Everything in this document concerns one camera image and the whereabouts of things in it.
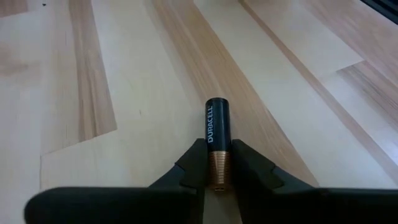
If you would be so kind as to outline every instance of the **copper battery bottom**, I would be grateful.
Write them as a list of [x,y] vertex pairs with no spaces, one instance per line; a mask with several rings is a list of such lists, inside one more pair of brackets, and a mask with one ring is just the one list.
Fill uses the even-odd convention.
[[209,187],[218,191],[230,188],[230,159],[229,152],[214,151],[209,153]]

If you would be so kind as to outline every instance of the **dark wood stripe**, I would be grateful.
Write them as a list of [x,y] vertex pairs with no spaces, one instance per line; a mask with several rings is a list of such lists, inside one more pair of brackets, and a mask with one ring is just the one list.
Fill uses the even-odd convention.
[[91,1],[69,0],[79,91],[80,141],[116,130]]
[[358,0],[301,0],[325,26],[398,85],[398,26]]
[[303,160],[192,1],[153,0],[201,102],[214,96],[230,102],[234,138],[278,166],[318,185]]
[[369,62],[364,61],[337,72],[398,131],[398,88]]
[[369,134],[356,122],[356,120],[339,104],[333,95],[319,82],[310,70],[286,47],[286,45],[273,33],[273,31],[260,19],[260,17],[244,1],[239,1],[242,7],[260,25],[261,29],[272,39],[280,51],[288,58],[292,65],[300,72],[301,76],[321,96],[323,101],[337,115],[340,121],[349,129],[353,136],[373,156],[391,179],[398,184],[398,166],[382,150],[382,148],[369,136]]
[[27,12],[26,0],[0,0],[0,17]]

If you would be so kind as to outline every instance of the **battery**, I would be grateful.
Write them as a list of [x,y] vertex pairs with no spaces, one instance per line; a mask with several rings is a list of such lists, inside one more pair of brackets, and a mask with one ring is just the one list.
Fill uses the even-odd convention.
[[229,103],[224,98],[212,98],[206,102],[206,142],[209,153],[209,186],[226,190],[231,183],[230,150],[231,126]]

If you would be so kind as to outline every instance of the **hardwood floor board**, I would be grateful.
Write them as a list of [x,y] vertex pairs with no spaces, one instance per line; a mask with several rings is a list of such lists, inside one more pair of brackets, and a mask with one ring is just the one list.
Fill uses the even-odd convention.
[[118,130],[44,155],[44,189],[148,186],[203,137],[203,105],[187,98],[196,94],[182,88],[145,8],[145,1],[93,2]]
[[42,112],[42,15],[0,18],[0,223],[23,223],[39,191]]
[[322,87],[317,79],[302,77],[285,56],[287,47],[274,43],[275,35],[270,38],[238,3],[205,1],[200,10],[321,186],[396,187],[314,89]]
[[27,0],[0,0],[0,18],[27,12]]
[[245,0],[317,77],[363,59],[296,0]]
[[397,88],[367,62],[344,68],[322,83],[383,150],[381,163],[396,172]]
[[68,1],[33,11],[44,16],[42,154],[80,142],[75,38]]
[[91,1],[69,0],[79,92],[79,140],[116,130]]
[[398,85],[396,24],[360,0],[304,0],[299,3]]
[[323,101],[329,106],[334,114],[339,117],[340,121],[350,130],[353,136],[362,144],[362,146],[373,156],[373,158],[380,164],[384,171],[393,179],[395,183],[398,182],[398,167],[394,161],[386,155],[383,149],[374,141],[374,139],[367,133],[361,125],[342,107],[342,105],[334,98],[334,96],[319,82],[318,79],[306,68],[306,66],[280,41],[273,31],[268,28],[265,23],[258,18],[254,11],[245,4],[248,13],[257,21],[262,29],[271,37],[278,48],[283,51],[284,55],[300,72],[300,74],[308,81],[315,91],[322,97]]

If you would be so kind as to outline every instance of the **wooden surface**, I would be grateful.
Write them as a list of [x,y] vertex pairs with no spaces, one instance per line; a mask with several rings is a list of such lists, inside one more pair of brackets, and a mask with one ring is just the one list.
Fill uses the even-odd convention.
[[[2,224],[52,187],[151,184],[214,96],[234,138],[296,177],[397,188],[398,27],[359,0],[0,6]],[[235,203],[208,192],[205,222],[239,223]]]

